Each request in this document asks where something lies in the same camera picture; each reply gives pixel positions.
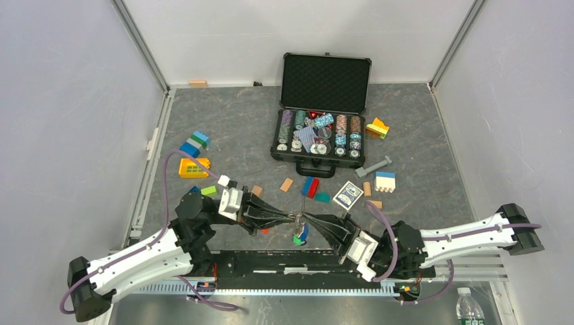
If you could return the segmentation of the green key tag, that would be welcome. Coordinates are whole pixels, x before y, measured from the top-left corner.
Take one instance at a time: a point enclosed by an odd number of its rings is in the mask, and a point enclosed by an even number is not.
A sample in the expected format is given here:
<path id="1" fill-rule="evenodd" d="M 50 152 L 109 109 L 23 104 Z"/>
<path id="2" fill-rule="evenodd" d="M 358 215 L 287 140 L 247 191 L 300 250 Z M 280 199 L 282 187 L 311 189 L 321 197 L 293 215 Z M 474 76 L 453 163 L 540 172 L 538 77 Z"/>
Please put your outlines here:
<path id="1" fill-rule="evenodd" d="M 297 246 L 302 246 L 304 245 L 304 241 L 301 240 L 299 237 L 297 236 L 293 236 L 292 241 L 297 245 Z"/>

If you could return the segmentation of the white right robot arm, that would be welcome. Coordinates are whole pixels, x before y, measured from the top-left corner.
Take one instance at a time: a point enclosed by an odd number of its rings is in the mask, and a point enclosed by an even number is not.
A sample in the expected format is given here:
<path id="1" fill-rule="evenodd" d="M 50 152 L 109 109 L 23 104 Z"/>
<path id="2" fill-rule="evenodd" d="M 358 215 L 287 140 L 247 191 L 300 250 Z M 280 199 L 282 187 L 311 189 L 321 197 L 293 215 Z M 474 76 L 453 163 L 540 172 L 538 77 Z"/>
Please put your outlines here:
<path id="1" fill-rule="evenodd" d="M 356 264 L 368 282 L 413 278 L 438 263 L 491 248 L 512 256 L 544 250 L 535 232 L 541 226 L 514 203 L 480 221 L 438 230 L 417 230 L 403 221 L 391 224 L 374 203 L 367 202 L 366 208 L 385 226 L 382 236 L 361 229 L 348 216 L 303 213 L 303 219 L 329 242 L 340 262 Z"/>

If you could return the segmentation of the blue key tag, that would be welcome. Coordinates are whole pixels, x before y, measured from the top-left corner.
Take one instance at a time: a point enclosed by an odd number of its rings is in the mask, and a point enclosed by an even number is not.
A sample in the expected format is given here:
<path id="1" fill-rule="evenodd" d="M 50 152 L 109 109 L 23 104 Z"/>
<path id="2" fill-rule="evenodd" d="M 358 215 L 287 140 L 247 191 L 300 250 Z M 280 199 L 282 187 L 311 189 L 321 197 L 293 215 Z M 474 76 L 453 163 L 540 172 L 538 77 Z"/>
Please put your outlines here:
<path id="1" fill-rule="evenodd" d="M 307 240 L 308 234 L 309 234 L 309 226 L 307 224 L 304 224 L 299 239 L 302 242 L 305 242 Z"/>

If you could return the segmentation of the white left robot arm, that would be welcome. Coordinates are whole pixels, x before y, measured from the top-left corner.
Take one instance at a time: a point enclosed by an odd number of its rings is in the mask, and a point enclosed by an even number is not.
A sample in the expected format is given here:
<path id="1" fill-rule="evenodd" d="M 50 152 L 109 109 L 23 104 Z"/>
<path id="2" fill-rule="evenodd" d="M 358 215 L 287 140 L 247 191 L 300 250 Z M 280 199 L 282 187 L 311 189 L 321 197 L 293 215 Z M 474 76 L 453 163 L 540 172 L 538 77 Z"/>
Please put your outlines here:
<path id="1" fill-rule="evenodd" d="M 207 245 L 215 235 L 212 225 L 238 225 L 254 236 L 296 219 L 236 188 L 224 190 L 220 199 L 190 192 L 175 213 L 165 228 L 141 242 L 100 259 L 78 257 L 70 262 L 65 297 L 77 322 L 101 316 L 112 304 L 157 281 L 212 276 L 216 263 Z"/>

